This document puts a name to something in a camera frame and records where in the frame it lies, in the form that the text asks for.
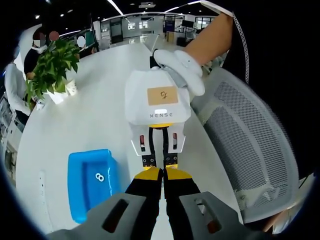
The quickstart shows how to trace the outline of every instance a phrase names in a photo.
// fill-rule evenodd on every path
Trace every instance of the white flower pot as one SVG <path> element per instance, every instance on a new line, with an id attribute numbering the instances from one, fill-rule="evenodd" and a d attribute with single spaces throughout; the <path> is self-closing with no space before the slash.
<path id="1" fill-rule="evenodd" d="M 76 95 L 78 92 L 76 81 L 74 79 L 68 81 L 68 83 L 65 85 L 65 89 L 69 92 L 71 96 Z"/>
<path id="2" fill-rule="evenodd" d="M 68 97 L 68 92 L 63 92 L 63 93 L 59 93 L 59 92 L 47 92 L 48 95 L 50 96 L 50 98 L 52 99 L 52 101 L 55 104 L 60 104 L 62 103 L 67 97 Z"/>

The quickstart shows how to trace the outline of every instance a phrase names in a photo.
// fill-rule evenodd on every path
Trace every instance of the label sticker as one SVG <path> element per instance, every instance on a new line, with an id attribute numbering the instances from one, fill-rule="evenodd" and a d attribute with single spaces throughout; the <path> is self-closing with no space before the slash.
<path id="1" fill-rule="evenodd" d="M 149 106 L 176 104 L 178 102 L 178 92 L 175 86 L 148 88 L 147 94 Z"/>

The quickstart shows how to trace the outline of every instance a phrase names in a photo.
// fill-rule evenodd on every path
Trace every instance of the potted plant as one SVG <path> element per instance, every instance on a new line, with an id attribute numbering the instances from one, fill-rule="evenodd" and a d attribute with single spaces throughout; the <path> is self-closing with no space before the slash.
<path id="1" fill-rule="evenodd" d="M 66 71 L 78 71 L 79 50 L 69 40 L 57 39 L 50 43 L 47 51 L 38 58 L 32 79 L 26 81 L 29 105 L 31 97 L 43 99 L 43 94 L 49 94 L 56 104 L 68 96 Z"/>

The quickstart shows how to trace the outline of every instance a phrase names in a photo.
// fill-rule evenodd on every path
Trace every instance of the number 8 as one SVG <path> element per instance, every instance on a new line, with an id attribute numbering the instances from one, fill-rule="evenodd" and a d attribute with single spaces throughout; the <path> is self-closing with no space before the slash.
<path id="1" fill-rule="evenodd" d="M 103 182 L 105 180 L 105 177 L 101 175 L 100 173 L 97 173 L 95 175 L 95 178 L 98 179 L 100 182 Z"/>

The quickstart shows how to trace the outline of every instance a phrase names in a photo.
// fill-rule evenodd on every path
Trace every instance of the white shirt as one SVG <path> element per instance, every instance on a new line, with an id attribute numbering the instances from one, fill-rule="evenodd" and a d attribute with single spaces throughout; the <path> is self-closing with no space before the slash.
<path id="1" fill-rule="evenodd" d="M 27 89 L 26 81 L 14 63 L 10 63 L 5 69 L 4 86 L 10 107 L 29 116 L 31 110 L 23 100 Z"/>

